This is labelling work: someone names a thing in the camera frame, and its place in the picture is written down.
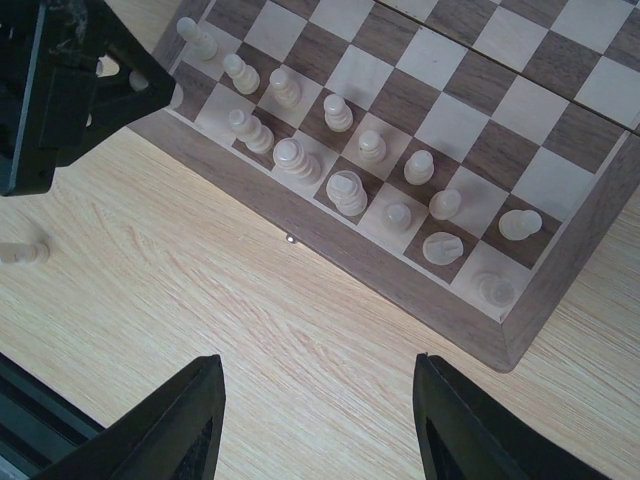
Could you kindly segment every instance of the dark brown square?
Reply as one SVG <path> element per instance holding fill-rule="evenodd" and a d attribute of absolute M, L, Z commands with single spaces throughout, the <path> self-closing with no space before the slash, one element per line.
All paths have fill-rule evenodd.
<path fill-rule="evenodd" d="M 207 98 L 211 95 L 216 81 L 200 70 L 181 62 L 173 73 L 173 78 L 182 87 L 184 100 L 176 112 L 184 118 L 195 122 L 196 117 L 204 107 Z"/>
<path fill-rule="evenodd" d="M 433 177 L 424 185 L 411 185 L 404 178 L 404 166 L 407 164 L 409 158 L 411 158 L 411 155 L 418 150 L 426 150 L 433 155 Z M 389 174 L 387 183 L 428 207 L 431 198 L 437 192 L 447 188 L 447 185 L 449 185 L 451 178 L 459 167 L 459 162 L 456 162 L 444 153 L 414 138 Z"/>
<path fill-rule="evenodd" d="M 369 111 L 413 136 L 439 95 L 435 88 L 394 68 Z"/>
<path fill-rule="evenodd" d="M 501 7 L 545 28 L 551 28 L 567 0 L 502 0 Z"/>
<path fill-rule="evenodd" d="M 253 115 L 258 117 L 262 124 L 268 127 L 269 130 L 273 132 L 274 145 L 283 138 L 293 137 L 293 134 L 296 133 L 296 129 L 291 125 L 283 122 L 277 117 L 274 117 L 269 112 L 263 110 L 260 107 L 255 108 L 255 110 L 253 111 Z M 233 148 L 235 148 L 239 152 L 244 153 L 247 157 L 255 160 L 257 163 L 268 170 L 271 170 L 275 166 L 272 151 L 263 154 L 253 153 L 247 148 L 246 144 L 244 142 L 241 142 L 240 140 L 236 140 L 235 142 L 233 142 Z"/>
<path fill-rule="evenodd" d="M 207 22 L 244 40 L 267 0 L 218 0 Z"/>
<path fill-rule="evenodd" d="M 600 54 L 549 31 L 522 74 L 572 99 L 600 60 Z"/>
<path fill-rule="evenodd" d="M 323 205 L 329 207 L 334 212 L 338 212 L 338 209 L 336 208 L 335 204 L 331 200 L 329 200 L 329 196 L 327 195 L 327 182 L 329 182 L 329 179 L 334 173 L 341 172 L 343 170 L 349 170 L 350 172 L 354 172 L 355 174 L 358 175 L 358 177 L 360 177 L 360 180 L 362 180 L 362 186 L 364 187 L 365 192 L 367 192 L 367 198 L 368 198 L 367 208 L 369 208 L 369 205 L 371 205 L 371 202 L 380 191 L 380 188 L 382 188 L 382 185 L 384 184 L 384 182 L 380 180 L 378 177 L 376 177 L 375 175 L 351 163 L 349 160 L 347 160 L 344 157 L 338 158 L 336 163 L 333 165 L 333 168 L 327 175 L 327 178 L 325 178 L 324 182 L 322 182 L 322 185 L 320 186 L 320 189 L 318 190 L 318 193 L 316 193 L 316 196 L 314 198 L 318 200 L 320 203 L 322 203 Z M 364 212 L 362 212 L 360 215 L 356 217 L 347 217 L 344 215 L 343 217 L 357 225 L 362 219 L 362 217 L 364 216 L 364 214 L 366 213 L 366 211 L 367 210 L 365 209 Z"/>
<path fill-rule="evenodd" d="M 331 93 L 332 92 L 326 88 L 322 89 L 320 95 L 318 95 L 318 98 L 316 98 L 315 103 L 311 107 L 311 110 L 309 110 L 307 116 L 304 117 L 302 125 L 300 125 L 300 131 L 329 147 L 334 152 L 342 153 L 344 147 L 347 146 L 347 143 L 349 143 L 349 140 L 358 128 L 358 125 L 360 125 L 360 122 L 364 118 L 366 112 L 356 104 L 349 100 L 345 100 L 353 112 L 353 125 L 349 130 L 343 133 L 337 133 L 330 130 L 324 121 L 324 99 Z"/>
<path fill-rule="evenodd" d="M 633 9 L 604 55 L 640 72 L 640 10 Z"/>
<path fill-rule="evenodd" d="M 272 0 L 290 12 L 300 15 L 305 20 L 309 20 L 320 0 Z"/>
<path fill-rule="evenodd" d="M 260 76 L 260 86 L 258 87 L 258 90 L 253 92 L 251 95 L 244 95 L 244 97 L 251 100 L 253 103 L 258 103 L 260 102 L 262 95 L 264 95 L 264 92 L 267 90 L 267 87 L 269 87 L 269 77 L 271 76 L 271 73 L 275 69 L 280 68 L 281 63 L 275 58 L 261 52 L 247 43 L 240 45 L 240 48 L 236 53 L 240 55 L 245 62 L 247 62 L 247 65 L 251 65 L 255 68 L 256 72 L 258 72 L 258 75 Z M 234 92 L 237 92 L 236 87 L 233 86 L 233 80 L 226 73 L 222 75 L 220 83 L 229 87 Z"/>
<path fill-rule="evenodd" d="M 422 244 L 424 243 L 424 241 L 429 235 L 433 235 L 437 232 L 447 232 L 455 235 L 456 237 L 460 237 L 460 240 L 462 240 L 464 253 L 460 258 L 456 259 L 449 265 L 434 265 L 433 263 L 429 262 L 422 253 Z M 413 240 L 411 241 L 407 249 L 404 251 L 404 255 L 405 257 L 410 258 L 411 260 L 416 262 L 421 267 L 429 270 L 431 273 L 438 276 L 445 282 L 451 283 L 462 268 L 462 265 L 464 265 L 464 262 L 466 262 L 469 258 L 469 255 L 471 255 L 473 249 L 476 248 L 477 244 L 478 239 L 471 235 L 469 232 L 463 230 L 457 225 L 454 225 L 448 220 L 436 220 L 431 215 L 429 215 L 420 227 L 420 230 L 418 230 L 416 236 L 413 237 Z"/>
<path fill-rule="evenodd" d="M 467 45 L 473 45 L 498 5 L 491 0 L 439 0 L 427 25 Z"/>
<path fill-rule="evenodd" d="M 598 115 L 570 103 L 543 147 L 595 173 L 623 131 Z"/>
<path fill-rule="evenodd" d="M 516 77 L 514 72 L 469 50 L 444 91 L 491 116 Z"/>
<path fill-rule="evenodd" d="M 417 22 L 375 4 L 352 43 L 390 65 L 396 65 L 419 27 Z"/>
<path fill-rule="evenodd" d="M 320 85 L 326 85 L 348 46 L 333 33 L 307 23 L 284 64 Z"/>
<path fill-rule="evenodd" d="M 500 233 L 498 222 L 502 215 L 511 210 L 534 210 L 538 212 L 542 217 L 542 228 L 539 232 L 534 233 L 524 240 L 518 242 L 507 240 Z M 496 250 L 512 258 L 520 265 L 531 269 L 538 261 L 538 258 L 540 258 L 540 255 L 542 255 L 544 249 L 549 245 L 553 235 L 555 235 L 558 228 L 560 228 L 560 224 L 560 221 L 550 215 L 547 215 L 543 211 L 532 207 L 524 200 L 513 195 L 509 195 L 509 197 L 507 197 L 507 201 L 502 205 L 500 211 L 493 219 L 493 222 L 489 225 L 489 228 L 482 237 L 482 240 Z"/>
<path fill-rule="evenodd" d="M 510 192 L 538 151 L 538 145 L 489 120 L 463 165 Z"/>

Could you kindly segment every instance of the chessboard frame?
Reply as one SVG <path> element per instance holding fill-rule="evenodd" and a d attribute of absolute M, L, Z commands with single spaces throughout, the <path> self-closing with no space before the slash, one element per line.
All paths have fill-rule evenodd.
<path fill-rule="evenodd" d="M 181 17 L 200 18 L 210 0 L 183 0 Z M 168 28 L 153 55 L 169 69 L 185 45 Z M 339 268 L 372 288 L 491 368 L 511 371 L 551 316 L 638 184 L 640 137 L 628 133 L 609 167 L 568 222 L 502 323 L 495 321 L 422 274 L 398 262 L 358 232 L 318 210 L 258 169 L 166 111 L 131 125 L 192 171 L 231 195 Z M 305 219 L 314 217 L 314 228 Z M 340 235 L 328 232 L 340 231 Z M 403 288 L 394 279 L 403 278 Z"/>

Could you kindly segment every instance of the wooden table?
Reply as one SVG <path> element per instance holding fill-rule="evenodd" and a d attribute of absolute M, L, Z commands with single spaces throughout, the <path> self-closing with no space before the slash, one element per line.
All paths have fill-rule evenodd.
<path fill-rule="evenodd" d="M 147 47 L 177 0 L 109 2 Z M 640 194 L 518 367 L 473 360 L 124 129 L 0 202 L 0 351 L 108 425 L 193 357 L 220 353 L 219 479 L 423 478 L 415 356 L 447 358 L 543 435 L 640 478 Z"/>

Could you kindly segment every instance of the chess square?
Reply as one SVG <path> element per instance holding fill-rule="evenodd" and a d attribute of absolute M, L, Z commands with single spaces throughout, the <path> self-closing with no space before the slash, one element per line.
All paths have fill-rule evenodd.
<path fill-rule="evenodd" d="M 284 62 L 306 24 L 304 18 L 267 1 L 244 41 Z"/>
<path fill-rule="evenodd" d="M 390 230 L 384 224 L 384 209 L 393 203 L 404 203 L 411 211 L 411 224 L 404 232 Z M 391 251 L 402 254 L 409 246 L 420 226 L 429 215 L 429 209 L 397 188 L 385 183 L 367 208 L 358 230 L 378 240 Z"/>
<path fill-rule="evenodd" d="M 302 121 L 300 130 L 315 138 L 323 145 L 326 145 L 336 153 L 341 153 L 358 128 L 358 125 L 360 125 L 360 122 L 364 118 L 366 112 L 356 104 L 346 100 L 347 106 L 353 113 L 353 125 L 349 130 L 342 133 L 336 133 L 330 130 L 324 121 L 324 99 L 331 93 L 332 92 L 326 88 L 322 89 L 320 95 L 318 95 L 318 98 L 316 98 L 316 101 L 311 107 L 311 110 L 309 110 L 308 115 Z"/>
<path fill-rule="evenodd" d="M 304 148 L 308 154 L 313 155 L 313 157 L 318 160 L 320 168 L 322 169 L 320 178 L 312 185 L 302 185 L 277 165 L 273 167 L 271 173 L 273 178 L 290 190 L 293 190 L 304 198 L 311 199 L 318 192 L 320 185 L 322 185 L 324 179 L 327 178 L 327 175 L 340 155 L 299 130 L 293 135 L 293 138 L 300 142 L 300 145 L 302 145 L 302 148 Z"/>
<path fill-rule="evenodd" d="M 389 65 L 396 65 L 418 28 L 416 22 L 376 3 L 352 43 Z"/>
<path fill-rule="evenodd" d="M 456 171 L 447 188 L 458 190 L 462 196 L 460 211 L 450 221 L 476 238 L 482 238 L 509 196 L 464 165 Z"/>
<path fill-rule="evenodd" d="M 385 0 L 385 3 L 419 22 L 424 22 L 438 0 Z"/>
<path fill-rule="evenodd" d="M 546 33 L 546 28 L 498 7 L 474 47 L 494 60 L 521 72 Z"/>
<path fill-rule="evenodd" d="M 254 107 L 254 104 L 242 95 L 218 83 L 194 123 L 198 130 L 216 143 L 230 147 L 236 136 L 229 128 L 229 113 L 236 108 L 251 113 Z"/>
<path fill-rule="evenodd" d="M 500 233 L 499 222 L 502 216 L 511 210 L 533 210 L 542 217 L 542 228 L 539 232 L 530 235 L 524 240 L 517 242 L 507 240 Z M 509 195 L 504 205 L 500 207 L 500 211 L 494 217 L 491 225 L 485 232 L 482 240 L 491 245 L 496 250 L 506 254 L 514 259 L 520 265 L 528 269 L 532 269 L 544 249 L 551 242 L 551 239 L 560 228 L 561 222 L 546 214 L 542 210 L 530 205 L 520 198 Z"/>
<path fill-rule="evenodd" d="M 543 146 L 595 173 L 622 132 L 617 125 L 571 103 Z"/>
<path fill-rule="evenodd" d="M 500 3 L 507 10 L 545 28 L 551 28 L 566 4 L 567 0 L 502 0 Z"/>
<path fill-rule="evenodd" d="M 602 57 L 576 101 L 631 127 L 640 113 L 640 72 Z"/>
<path fill-rule="evenodd" d="M 427 25 L 465 45 L 473 45 L 496 8 L 491 0 L 439 0 Z"/>
<path fill-rule="evenodd" d="M 398 69 L 442 90 L 458 68 L 467 49 L 421 27 L 398 62 Z"/>
<path fill-rule="evenodd" d="M 320 0 L 273 0 L 273 2 L 309 20 Z"/>
<path fill-rule="evenodd" d="M 373 0 L 320 0 L 310 21 L 350 42 L 373 7 Z"/>
<path fill-rule="evenodd" d="M 358 140 L 360 135 L 367 130 L 379 133 L 387 145 L 387 155 L 384 160 L 373 165 L 363 161 L 359 155 Z M 406 133 L 389 125 L 384 120 L 380 120 L 375 115 L 367 113 L 344 148 L 342 156 L 381 180 L 386 180 L 410 141 L 411 137 Z"/>
<path fill-rule="evenodd" d="M 568 98 L 576 96 L 600 54 L 549 31 L 523 70 L 523 75 Z"/>
<path fill-rule="evenodd" d="M 411 156 L 419 151 L 426 150 L 433 156 L 433 176 L 424 185 L 411 185 L 407 182 L 404 176 L 404 167 L 411 158 Z M 423 205 L 429 205 L 433 196 L 447 188 L 451 178 L 456 173 L 460 163 L 454 159 L 446 156 L 444 153 L 437 151 L 435 148 L 430 147 L 426 143 L 422 143 L 417 138 L 411 140 L 411 143 L 404 151 L 400 160 L 396 163 L 395 167 L 387 178 L 387 183 L 393 185 L 399 190 L 409 195 L 411 198 L 416 199 Z"/>
<path fill-rule="evenodd" d="M 593 174 L 540 148 L 512 193 L 563 221 L 582 200 L 592 179 Z"/>
<path fill-rule="evenodd" d="M 262 125 L 273 132 L 274 145 L 284 138 L 291 138 L 296 131 L 291 125 L 284 123 L 282 120 L 274 117 L 260 107 L 256 107 L 253 114 L 258 118 L 258 120 L 260 120 Z M 240 140 L 233 142 L 233 148 L 244 153 L 247 157 L 251 158 L 267 170 L 271 170 L 275 166 L 275 162 L 273 161 L 273 150 L 269 150 L 267 153 L 254 153 L 247 148 L 244 142 Z"/>
<path fill-rule="evenodd" d="M 462 162 L 488 121 L 484 113 L 442 93 L 415 136 Z"/>
<path fill-rule="evenodd" d="M 363 170 L 362 168 L 360 168 L 359 166 L 354 165 L 346 158 L 339 157 L 338 160 L 336 160 L 336 163 L 333 165 L 333 168 L 331 168 L 331 170 L 329 171 L 329 174 L 324 179 L 324 182 L 322 182 L 322 185 L 320 186 L 320 188 L 318 189 L 318 192 L 314 197 L 317 201 L 322 203 L 325 207 L 330 208 L 331 210 L 338 213 L 339 215 L 342 215 L 342 214 L 338 212 L 338 209 L 336 208 L 335 204 L 331 200 L 329 200 L 329 196 L 327 195 L 327 182 L 333 176 L 334 173 L 338 173 L 343 170 L 354 172 L 356 175 L 358 175 L 358 177 L 360 177 L 360 180 L 362 181 L 362 186 L 365 192 L 367 192 L 367 198 L 368 198 L 367 205 L 371 205 L 371 202 L 373 202 L 373 199 L 376 197 L 376 195 L 380 191 L 380 188 L 382 188 L 382 185 L 384 184 L 384 182 L 380 180 L 378 177 L 376 177 L 375 175 L 372 175 L 366 170 Z M 355 225 L 357 225 L 358 223 L 360 223 L 360 220 L 362 219 L 365 213 L 366 213 L 366 210 L 362 212 L 360 215 L 357 215 L 355 217 L 347 217 L 345 215 L 342 215 L 342 216 L 345 219 L 349 220 L 351 223 L 354 223 Z"/>
<path fill-rule="evenodd" d="M 349 44 L 333 33 L 307 23 L 284 63 L 320 85 L 325 85 Z"/>
<path fill-rule="evenodd" d="M 607 58 L 640 71 L 640 10 L 634 9 L 604 53 Z"/>
<path fill-rule="evenodd" d="M 300 103 L 293 108 L 283 107 L 275 100 L 273 96 L 273 88 L 269 85 L 266 92 L 260 99 L 258 106 L 264 108 L 267 112 L 272 113 L 280 120 L 287 122 L 292 127 L 299 128 L 302 120 L 307 116 L 309 110 L 322 91 L 322 87 L 313 80 L 299 74 L 295 70 L 290 69 L 286 65 L 282 65 L 280 68 L 285 70 L 291 79 L 300 86 L 300 91 L 302 93 Z"/>
<path fill-rule="evenodd" d="M 620 0 L 569 0 L 551 30 L 604 53 L 633 10 Z"/>
<path fill-rule="evenodd" d="M 422 252 L 422 245 L 424 244 L 424 241 L 427 237 L 437 232 L 450 233 L 451 235 L 459 237 L 462 241 L 464 253 L 460 258 L 456 259 L 449 265 L 434 265 L 424 257 L 424 253 Z M 460 227 L 447 220 L 436 220 L 429 215 L 418 230 L 418 233 L 413 237 L 413 240 L 411 240 L 411 243 L 404 252 L 404 256 L 413 260 L 415 263 L 423 267 L 425 270 L 433 273 L 438 278 L 447 283 L 451 283 L 469 258 L 469 255 L 471 255 L 471 252 L 476 247 L 477 243 L 477 238 Z"/>
<path fill-rule="evenodd" d="M 218 42 L 218 52 L 216 56 L 208 62 L 203 62 L 195 55 L 193 46 L 187 44 L 183 60 L 205 75 L 219 81 L 224 74 L 222 59 L 231 53 L 236 53 L 242 42 L 210 23 L 202 22 L 200 27 L 205 33 L 211 35 L 215 38 L 216 42 Z"/>
<path fill-rule="evenodd" d="M 538 145 L 491 120 L 463 165 L 511 191 L 537 151 Z"/>
<path fill-rule="evenodd" d="M 252 66 L 256 69 L 256 72 L 258 72 L 258 76 L 260 77 L 260 85 L 258 86 L 258 89 L 251 95 L 245 95 L 245 97 L 253 103 L 258 103 L 264 95 L 264 92 L 266 92 L 269 87 L 269 76 L 271 75 L 271 72 L 281 64 L 273 57 L 261 52 L 247 43 L 243 43 L 236 53 L 240 55 L 247 65 Z M 220 79 L 220 83 L 232 90 L 236 89 L 236 87 L 233 86 L 233 80 L 226 73 Z"/>
<path fill-rule="evenodd" d="M 392 71 L 388 63 L 349 45 L 326 87 L 368 110 Z"/>
<path fill-rule="evenodd" d="M 493 120 L 542 145 L 569 101 L 518 77 L 500 102 Z"/>
<path fill-rule="evenodd" d="M 394 68 L 369 111 L 414 135 L 439 95 L 435 88 Z"/>
<path fill-rule="evenodd" d="M 217 0 L 207 22 L 243 40 L 265 3 L 267 0 Z"/>
<path fill-rule="evenodd" d="M 469 50 L 444 91 L 492 115 L 518 75 Z"/>
<path fill-rule="evenodd" d="M 502 322 L 508 310 L 498 309 L 487 304 L 478 294 L 478 275 L 483 273 L 494 273 L 511 283 L 516 299 L 527 288 L 532 273 L 504 253 L 481 241 L 451 282 L 451 288 L 460 297 L 490 317 Z"/>
<path fill-rule="evenodd" d="M 173 78 L 184 91 L 184 100 L 176 112 L 194 122 L 216 86 L 216 81 L 184 62 L 180 62 L 173 72 Z"/>

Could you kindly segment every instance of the white square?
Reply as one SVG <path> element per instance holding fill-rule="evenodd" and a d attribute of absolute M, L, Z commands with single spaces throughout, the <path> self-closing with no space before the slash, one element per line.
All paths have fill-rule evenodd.
<path fill-rule="evenodd" d="M 482 238 L 509 196 L 500 187 L 464 166 L 458 168 L 447 188 L 457 190 L 462 197 L 460 210 L 450 221 L 476 238 Z"/>
<path fill-rule="evenodd" d="M 231 53 L 236 53 L 240 45 L 242 45 L 242 42 L 208 22 L 200 23 L 200 27 L 205 33 L 211 35 L 216 42 L 218 42 L 218 52 L 211 60 L 203 62 L 194 54 L 193 46 L 187 44 L 185 47 L 184 61 L 205 75 L 219 81 L 224 74 L 224 68 L 222 67 L 224 57 Z"/>
<path fill-rule="evenodd" d="M 576 101 L 634 128 L 640 113 L 640 72 L 601 57 Z"/>
<path fill-rule="evenodd" d="M 480 241 L 451 282 L 451 289 L 471 305 L 502 322 L 509 307 L 496 308 L 485 302 L 478 293 L 478 275 L 493 273 L 513 286 L 515 303 L 531 280 L 531 271 L 502 252 Z"/>
<path fill-rule="evenodd" d="M 411 224 L 405 232 L 390 230 L 383 222 L 384 209 L 392 203 L 404 203 L 411 210 Z M 402 254 L 420 230 L 428 214 L 429 209 L 425 205 L 385 183 L 358 223 L 358 230 L 377 239 L 389 250 Z"/>
<path fill-rule="evenodd" d="M 386 0 L 385 4 L 424 22 L 435 8 L 438 0 Z"/>
<path fill-rule="evenodd" d="M 592 179 L 592 173 L 540 148 L 511 193 L 563 221 L 583 199 Z"/>
<path fill-rule="evenodd" d="M 254 104 L 242 95 L 219 83 L 209 95 L 194 123 L 214 142 L 230 147 L 235 142 L 236 135 L 229 127 L 229 113 L 236 108 L 251 113 L 254 107 Z"/>
<path fill-rule="evenodd" d="M 518 76 L 492 118 L 542 145 L 567 105 L 564 98 Z"/>
<path fill-rule="evenodd" d="M 441 93 L 415 137 L 462 162 L 488 121 L 484 113 Z"/>
<path fill-rule="evenodd" d="M 432 30 L 420 27 L 397 67 L 398 70 L 442 90 L 466 53 L 465 47 Z"/>
<path fill-rule="evenodd" d="M 351 42 L 373 7 L 373 0 L 320 0 L 309 21 Z"/>
<path fill-rule="evenodd" d="M 378 132 L 387 145 L 386 157 L 382 162 L 374 165 L 363 162 L 358 153 L 358 140 L 360 138 L 360 134 L 367 130 Z M 342 156 L 381 180 L 386 180 L 393 170 L 393 167 L 396 166 L 396 163 L 398 163 L 398 160 L 400 160 L 400 157 L 407 149 L 407 146 L 409 146 L 410 142 L 410 135 L 407 135 L 403 131 L 389 125 L 387 122 L 380 120 L 375 115 L 367 113 L 360 122 L 360 125 L 358 125 L 356 131 L 353 133 L 353 136 L 351 137 L 351 140 L 349 140 L 349 143 L 347 143 L 347 146 L 344 147 Z"/>
<path fill-rule="evenodd" d="M 521 72 L 546 34 L 546 28 L 498 7 L 473 46 Z"/>
<path fill-rule="evenodd" d="M 632 10 L 620 0 L 569 0 L 551 30 L 604 53 Z"/>
<path fill-rule="evenodd" d="M 392 71 L 388 63 L 349 45 L 326 87 L 369 110 Z"/>
<path fill-rule="evenodd" d="M 295 178 L 286 173 L 277 165 L 273 167 L 273 170 L 271 170 L 271 174 L 273 175 L 273 178 L 275 178 L 289 190 L 296 192 L 301 197 L 312 199 L 318 192 L 318 189 L 322 185 L 322 182 L 324 182 L 324 179 L 327 177 L 327 175 L 329 175 L 329 172 L 333 168 L 333 165 L 336 163 L 340 155 L 331 150 L 329 147 L 324 146 L 317 140 L 314 140 L 309 135 L 302 133 L 301 131 L 297 131 L 293 135 L 293 138 L 300 142 L 302 148 L 304 148 L 307 153 L 313 155 L 316 160 L 320 162 L 320 166 L 322 167 L 322 174 L 320 175 L 320 179 L 312 185 L 301 185 L 295 180 Z"/>
<path fill-rule="evenodd" d="M 322 87 L 313 80 L 305 77 L 295 70 L 292 70 L 286 65 L 282 65 L 280 68 L 285 70 L 290 75 L 291 79 L 300 86 L 300 90 L 302 92 L 300 103 L 298 103 L 294 108 L 284 108 L 276 102 L 273 97 L 273 88 L 269 86 L 260 99 L 258 106 L 275 115 L 283 122 L 288 123 L 292 127 L 298 128 L 302 124 L 304 117 L 309 113 L 309 110 L 311 110 L 311 107 L 316 101 L 316 98 L 318 98 L 318 95 L 320 95 Z"/>
<path fill-rule="evenodd" d="M 306 24 L 304 18 L 268 1 L 244 41 L 284 62 Z"/>

